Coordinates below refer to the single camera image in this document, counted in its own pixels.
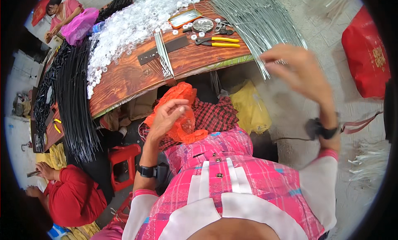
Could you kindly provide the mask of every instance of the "wooden table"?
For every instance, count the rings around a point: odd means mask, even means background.
[[[195,8],[203,13],[207,18],[221,18],[211,10],[202,6],[207,1],[201,1],[195,4]],[[179,34],[174,36],[171,32],[163,34],[164,42],[178,38],[183,35],[182,28]],[[212,37],[214,31],[207,33],[205,37]],[[253,57],[246,44],[242,41],[237,33],[233,33],[228,38],[239,39],[240,48],[214,47],[205,45],[196,45],[191,40],[191,34],[186,34],[188,46],[170,52],[169,59],[172,65],[174,76],[176,79],[185,78],[187,76],[209,72],[215,69],[225,68],[227,66],[252,61]],[[118,106],[142,95],[152,89],[158,88],[166,82],[152,69],[148,64],[140,65],[137,56],[156,47],[154,38],[137,47],[131,55],[123,53],[119,59],[119,64],[112,62],[108,66],[108,71],[102,74],[101,83],[94,88],[94,95],[90,100],[90,112],[93,118],[102,116]],[[58,110],[54,118],[60,118]],[[59,134],[53,124],[47,127],[47,144],[45,150],[49,149],[52,144],[56,143],[63,137],[62,125],[58,126],[61,130]]]

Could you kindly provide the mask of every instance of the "electric cord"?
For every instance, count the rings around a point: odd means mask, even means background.
[[[275,140],[273,140],[274,142],[276,142],[277,140],[303,140],[303,141],[311,141],[311,139],[304,139],[304,138],[294,138],[294,137],[281,137],[281,138],[277,138]]]

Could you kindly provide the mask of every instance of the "red plastic stool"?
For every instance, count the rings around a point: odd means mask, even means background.
[[[129,218],[130,210],[131,210],[131,199],[133,192],[130,192],[129,196],[124,200],[119,209],[115,212],[111,222],[108,223],[108,226],[112,224],[117,224],[123,229],[126,226],[127,219]]]
[[[120,191],[129,185],[134,184],[135,177],[135,160],[134,158],[141,153],[141,147],[138,144],[131,144],[123,147],[114,147],[117,151],[109,152],[108,159],[111,162],[111,182],[114,191]],[[127,161],[129,167],[129,179],[123,182],[118,182],[115,180],[115,175],[113,174],[113,167],[117,163]]]

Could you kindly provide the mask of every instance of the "yellow-handled pliers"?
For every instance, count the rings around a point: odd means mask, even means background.
[[[57,123],[62,123],[61,120],[54,118],[54,120],[52,121],[52,123],[54,123],[54,128],[58,131],[58,133],[61,133],[61,130],[59,130],[59,128],[57,127],[57,125],[55,124],[55,122]]]
[[[209,40],[226,41],[232,43],[238,43],[239,40],[235,38],[222,38],[222,37],[211,37],[211,38],[198,38],[195,40],[197,45],[205,46],[220,46],[220,47],[240,47],[239,44],[229,44],[229,43],[210,43]]]

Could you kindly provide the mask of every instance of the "hand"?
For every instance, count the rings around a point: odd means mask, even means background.
[[[62,23],[55,25],[55,27],[53,27],[51,30],[51,37],[56,35],[61,30],[62,26],[63,26]]]
[[[172,128],[180,116],[190,109],[186,99],[171,99],[156,112],[156,117],[150,127],[147,139],[160,141],[164,135]]]
[[[316,56],[302,47],[277,44],[260,55],[266,69],[282,78],[292,90],[320,105],[333,104],[332,89],[318,65]],[[291,67],[273,63],[284,60]]]
[[[52,38],[52,36],[51,36],[50,31],[47,31],[47,32],[44,34],[44,39],[50,41],[51,38]]]
[[[41,196],[43,196],[43,193],[37,186],[30,185],[26,188],[25,192],[26,195],[28,195],[29,197],[40,198]]]
[[[48,180],[54,180],[54,172],[56,171],[54,168],[51,168],[47,163],[45,162],[39,162],[36,163],[36,169],[41,172],[39,174],[39,177],[48,179]]]

